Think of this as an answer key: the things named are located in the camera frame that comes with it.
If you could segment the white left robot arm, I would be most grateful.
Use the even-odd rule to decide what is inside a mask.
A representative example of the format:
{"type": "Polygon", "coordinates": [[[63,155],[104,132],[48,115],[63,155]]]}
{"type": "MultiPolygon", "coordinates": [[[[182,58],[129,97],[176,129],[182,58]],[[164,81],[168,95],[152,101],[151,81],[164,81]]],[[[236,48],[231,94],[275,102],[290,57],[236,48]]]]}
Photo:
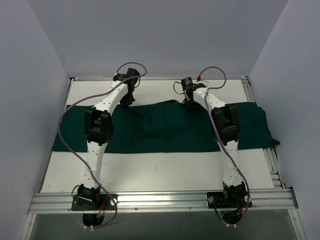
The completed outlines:
{"type": "Polygon", "coordinates": [[[84,112],[87,165],[77,195],[90,210],[97,209],[102,201],[99,183],[103,155],[114,135],[113,111],[117,105],[128,107],[135,101],[133,92],[139,75],[140,73],[134,68],[129,68],[125,74],[116,73],[110,86],[111,93],[84,112]]]}

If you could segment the aluminium frame rail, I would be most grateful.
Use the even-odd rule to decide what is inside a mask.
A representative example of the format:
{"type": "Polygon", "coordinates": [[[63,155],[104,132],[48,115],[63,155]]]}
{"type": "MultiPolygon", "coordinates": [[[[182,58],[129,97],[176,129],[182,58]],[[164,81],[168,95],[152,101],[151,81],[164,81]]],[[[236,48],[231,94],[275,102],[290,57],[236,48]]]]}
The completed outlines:
{"type": "MultiPolygon", "coordinates": [[[[251,210],[287,210],[297,209],[298,202],[291,188],[252,190],[251,210]]],[[[117,209],[119,213],[156,213],[156,212],[203,212],[215,204],[222,209],[216,197],[206,190],[198,191],[156,191],[156,192],[118,192],[117,209]]],[[[75,194],[71,193],[35,193],[28,208],[28,214],[71,214],[75,207],[83,208],[75,194]]]]}
{"type": "MultiPolygon", "coordinates": [[[[146,81],[164,81],[164,80],[173,80],[178,81],[182,80],[184,77],[178,76],[178,77],[160,77],[160,76],[143,76],[141,77],[141,80],[146,81]]],[[[208,78],[208,77],[202,77],[202,80],[206,81],[215,81],[215,80],[223,80],[222,78],[208,78]]],[[[113,77],[107,77],[107,76],[80,76],[80,77],[74,77],[74,81],[112,81],[113,77]]],[[[249,81],[249,78],[247,76],[241,76],[239,78],[228,78],[229,81],[231,80],[241,80],[241,81],[249,81]]]]}

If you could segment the aluminium back frame rail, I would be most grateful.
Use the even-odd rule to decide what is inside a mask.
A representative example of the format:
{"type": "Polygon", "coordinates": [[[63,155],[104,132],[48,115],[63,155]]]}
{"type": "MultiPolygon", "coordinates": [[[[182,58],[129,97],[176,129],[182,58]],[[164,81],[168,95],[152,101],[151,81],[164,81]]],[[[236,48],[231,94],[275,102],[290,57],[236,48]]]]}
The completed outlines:
{"type": "MultiPolygon", "coordinates": [[[[141,80],[146,81],[164,81],[164,80],[173,80],[178,81],[182,80],[184,77],[178,76],[178,77],[160,77],[160,76],[143,76],[141,77],[141,80]]],[[[223,80],[222,78],[208,78],[208,77],[202,77],[202,80],[206,81],[215,81],[215,80],[223,80]]],[[[112,81],[113,77],[107,77],[107,76],[80,76],[80,77],[74,77],[74,81],[112,81]]],[[[231,80],[241,80],[241,81],[249,81],[249,78],[247,76],[241,76],[239,78],[228,78],[229,81],[231,80]]]]}

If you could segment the stainless steel instrument tray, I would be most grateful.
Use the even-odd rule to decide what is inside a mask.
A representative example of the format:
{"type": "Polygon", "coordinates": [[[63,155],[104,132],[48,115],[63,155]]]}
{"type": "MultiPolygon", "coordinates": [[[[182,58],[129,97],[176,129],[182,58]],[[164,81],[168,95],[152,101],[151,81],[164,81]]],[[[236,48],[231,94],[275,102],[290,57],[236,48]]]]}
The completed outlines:
{"type": "Polygon", "coordinates": [[[170,99],[170,100],[165,100],[161,102],[157,102],[155,104],[164,104],[164,103],[180,103],[177,99],[170,99]]]}

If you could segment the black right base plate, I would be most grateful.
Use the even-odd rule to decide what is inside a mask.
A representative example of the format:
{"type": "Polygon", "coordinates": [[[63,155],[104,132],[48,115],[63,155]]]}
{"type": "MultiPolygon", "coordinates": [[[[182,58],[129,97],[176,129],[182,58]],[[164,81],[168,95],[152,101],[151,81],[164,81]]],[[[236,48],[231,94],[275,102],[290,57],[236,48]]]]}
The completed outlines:
{"type": "Polygon", "coordinates": [[[213,209],[238,209],[247,206],[247,195],[243,191],[214,191],[206,193],[208,207],[213,209]]]}

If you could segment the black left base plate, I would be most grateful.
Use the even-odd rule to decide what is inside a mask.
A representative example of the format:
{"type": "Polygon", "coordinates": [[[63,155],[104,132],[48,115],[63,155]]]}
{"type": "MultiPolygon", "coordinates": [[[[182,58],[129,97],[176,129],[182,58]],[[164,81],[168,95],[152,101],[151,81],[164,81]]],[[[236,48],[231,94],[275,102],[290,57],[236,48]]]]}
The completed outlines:
{"type": "Polygon", "coordinates": [[[118,201],[117,194],[111,194],[113,200],[106,194],[103,193],[93,201],[92,199],[78,196],[73,196],[71,210],[72,211],[114,211],[116,209],[115,203],[118,201]]]}

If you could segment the dark green surgical cloth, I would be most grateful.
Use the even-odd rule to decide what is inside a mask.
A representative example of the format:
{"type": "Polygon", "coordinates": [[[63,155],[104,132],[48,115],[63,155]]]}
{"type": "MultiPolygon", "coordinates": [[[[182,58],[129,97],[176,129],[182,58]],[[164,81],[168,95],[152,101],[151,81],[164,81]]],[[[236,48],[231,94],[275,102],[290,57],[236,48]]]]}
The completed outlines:
{"type": "MultiPolygon", "coordinates": [[[[267,125],[265,111],[253,102],[236,104],[240,134],[238,149],[264,149],[279,145],[267,125]]],[[[112,113],[110,154],[218,152],[207,111],[190,109],[179,102],[123,107],[112,113]]]]}

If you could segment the aluminium front frame rail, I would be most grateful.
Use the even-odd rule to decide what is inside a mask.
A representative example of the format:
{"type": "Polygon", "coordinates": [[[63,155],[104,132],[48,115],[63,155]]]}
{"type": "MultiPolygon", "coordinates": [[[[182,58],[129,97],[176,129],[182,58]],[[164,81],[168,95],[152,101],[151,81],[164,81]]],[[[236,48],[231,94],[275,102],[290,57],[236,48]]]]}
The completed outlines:
{"type": "MultiPolygon", "coordinates": [[[[251,210],[287,210],[297,209],[298,202],[291,188],[252,190],[251,210]]],[[[156,191],[156,192],[118,192],[117,209],[119,213],[156,213],[156,212],[203,212],[215,204],[222,209],[216,197],[206,190],[198,191],[156,191]]],[[[71,193],[35,193],[28,208],[28,214],[71,214],[75,207],[83,208],[75,194],[71,193]]]]}

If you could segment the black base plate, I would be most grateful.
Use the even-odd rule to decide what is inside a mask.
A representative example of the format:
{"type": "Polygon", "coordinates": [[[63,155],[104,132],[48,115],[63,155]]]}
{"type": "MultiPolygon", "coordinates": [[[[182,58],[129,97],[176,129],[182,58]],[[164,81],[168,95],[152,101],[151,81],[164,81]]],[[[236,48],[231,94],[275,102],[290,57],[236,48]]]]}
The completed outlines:
{"type": "Polygon", "coordinates": [[[118,201],[117,194],[111,194],[113,200],[106,194],[103,193],[93,201],[92,199],[78,196],[73,196],[71,210],[72,211],[114,211],[116,209],[115,203],[118,201]]]}
{"type": "Polygon", "coordinates": [[[247,206],[247,195],[243,191],[214,191],[206,193],[208,207],[213,209],[238,209],[247,206]]]}

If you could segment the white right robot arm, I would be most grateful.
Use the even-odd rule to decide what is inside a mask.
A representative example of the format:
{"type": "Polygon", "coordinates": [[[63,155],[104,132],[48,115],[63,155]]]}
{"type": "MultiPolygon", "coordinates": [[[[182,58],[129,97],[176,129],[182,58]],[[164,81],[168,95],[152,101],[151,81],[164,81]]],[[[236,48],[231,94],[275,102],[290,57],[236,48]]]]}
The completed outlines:
{"type": "Polygon", "coordinates": [[[189,108],[203,107],[208,112],[213,136],[222,152],[222,200],[225,205],[232,207],[246,198],[246,181],[239,173],[240,119],[237,106],[218,99],[201,81],[194,83],[190,77],[186,77],[180,84],[185,105],[189,108]]]}

